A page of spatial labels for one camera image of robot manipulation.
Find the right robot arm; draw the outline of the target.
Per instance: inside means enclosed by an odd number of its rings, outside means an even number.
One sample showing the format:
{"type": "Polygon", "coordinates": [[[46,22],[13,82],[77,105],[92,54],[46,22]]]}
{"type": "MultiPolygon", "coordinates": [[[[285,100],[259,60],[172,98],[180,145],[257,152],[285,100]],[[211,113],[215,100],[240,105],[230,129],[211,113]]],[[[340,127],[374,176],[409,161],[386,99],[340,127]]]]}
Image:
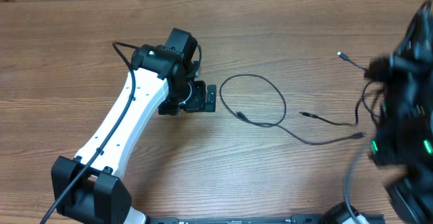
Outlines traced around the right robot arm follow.
{"type": "Polygon", "coordinates": [[[405,223],[432,222],[432,1],[413,15],[403,40],[374,58],[365,78],[382,84],[384,99],[369,157],[380,168],[404,166],[386,186],[405,223]]]}

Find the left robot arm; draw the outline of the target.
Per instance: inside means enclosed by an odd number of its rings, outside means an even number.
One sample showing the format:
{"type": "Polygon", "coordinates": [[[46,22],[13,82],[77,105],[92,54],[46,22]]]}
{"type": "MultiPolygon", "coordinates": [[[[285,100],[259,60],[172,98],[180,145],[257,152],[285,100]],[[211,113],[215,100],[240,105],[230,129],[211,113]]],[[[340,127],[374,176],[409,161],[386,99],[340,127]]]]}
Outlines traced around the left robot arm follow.
{"type": "Polygon", "coordinates": [[[132,206],[122,182],[129,158],[146,124],[157,112],[176,116],[216,110],[215,85],[198,80],[201,47],[191,33],[172,29],[165,44],[133,46],[124,87],[92,138],[69,159],[51,168],[53,212],[81,223],[149,223],[132,206]]]}

